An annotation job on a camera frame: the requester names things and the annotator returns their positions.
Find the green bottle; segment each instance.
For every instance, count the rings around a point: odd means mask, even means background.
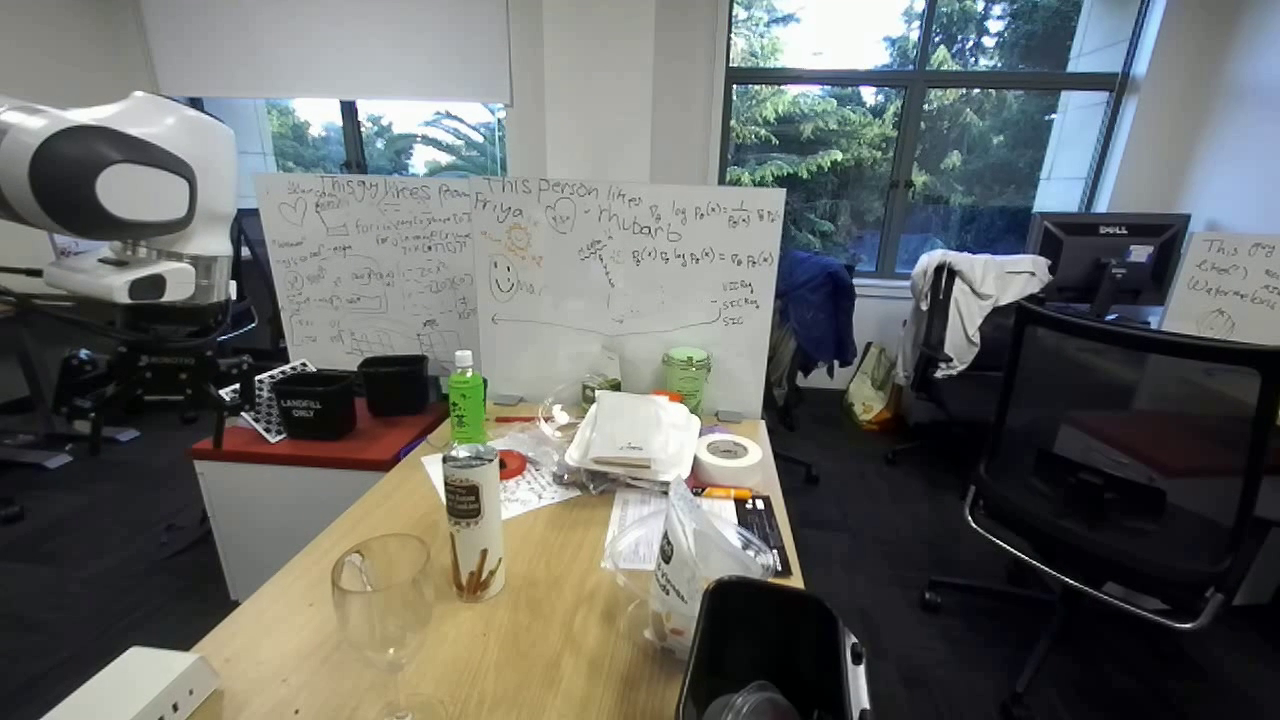
[[[468,348],[452,354],[448,426],[452,444],[489,444],[489,382]]]

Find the window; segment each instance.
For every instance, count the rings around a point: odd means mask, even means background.
[[[236,129],[241,206],[251,206],[259,171],[509,178],[501,103],[329,98],[196,103]]]
[[[907,278],[1090,207],[1143,0],[732,0],[719,179],[782,243]]]

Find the whiteboard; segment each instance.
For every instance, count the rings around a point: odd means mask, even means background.
[[[782,191],[591,179],[267,178],[292,362],[479,348],[495,396],[574,396],[604,348],[657,388],[711,354],[702,407],[761,418]]]
[[[1165,329],[1280,343],[1280,237],[1188,237],[1167,293]]]
[[[464,184],[262,178],[259,215],[292,362],[477,348],[471,201]]]

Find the foliage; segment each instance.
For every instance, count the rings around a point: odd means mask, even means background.
[[[899,36],[885,36],[885,67],[907,72],[1022,72],[1067,67],[1078,0],[937,0],[933,46],[912,10]],[[795,18],[777,0],[732,3],[735,67],[777,67],[780,34]],[[918,103],[912,178],[893,179],[899,115],[912,98],[897,83],[735,83],[729,115],[729,184],[786,190],[786,243],[851,251],[879,247],[886,201],[912,190],[893,223],[951,247],[987,243],[1018,223],[1036,201],[1057,94],[933,89]]]
[[[509,126],[495,109],[485,121],[464,121],[455,113],[436,113],[425,126],[418,145],[438,151],[427,178],[509,178]]]
[[[340,171],[343,168],[343,131],[335,126],[323,126],[313,131],[307,121],[296,115],[296,109],[270,102],[267,103],[270,126],[270,151],[280,171]]]
[[[395,137],[395,129],[383,115],[365,115],[361,126],[368,178],[405,178],[417,137]]]
[[[365,164],[368,178],[409,178],[412,151],[433,147],[427,178],[505,178],[509,171],[509,131],[495,109],[468,121],[455,113],[436,113],[425,131],[395,131],[383,115],[365,115]],[[267,102],[270,147],[280,171],[343,171],[343,131],[323,126],[320,131],[296,115],[292,103]]]

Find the red tabletop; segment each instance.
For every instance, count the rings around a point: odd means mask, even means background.
[[[307,468],[390,468],[405,454],[412,454],[436,426],[443,407],[427,407],[418,418],[368,418],[365,400],[356,400],[356,434],[343,441],[280,441],[267,444],[246,426],[228,426],[224,450],[211,450],[211,435],[193,444],[193,460],[228,460],[228,463],[307,463]]]

